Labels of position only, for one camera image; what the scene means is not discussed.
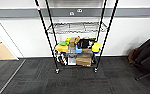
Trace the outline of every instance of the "box on shelf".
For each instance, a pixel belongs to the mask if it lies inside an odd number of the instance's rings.
[[[76,58],[76,64],[82,66],[91,66],[92,56],[90,54],[78,54]]]
[[[70,47],[75,47],[75,44],[74,44],[74,42],[75,42],[75,38],[71,38],[70,39]]]

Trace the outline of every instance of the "gray carpet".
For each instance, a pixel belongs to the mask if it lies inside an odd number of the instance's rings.
[[[9,61],[7,66],[22,61]],[[58,65],[56,74],[53,58],[26,59],[2,94],[150,94],[150,76],[136,81],[134,77],[142,73],[127,57],[102,57],[97,73],[93,68]]]

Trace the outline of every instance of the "metal shelf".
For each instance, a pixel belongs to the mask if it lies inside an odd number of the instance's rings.
[[[68,33],[92,33],[98,32],[99,22],[77,22],[77,23],[54,23],[55,34],[68,34]],[[107,26],[102,23],[100,32],[106,32]],[[49,34],[53,34],[52,26],[47,29]]]

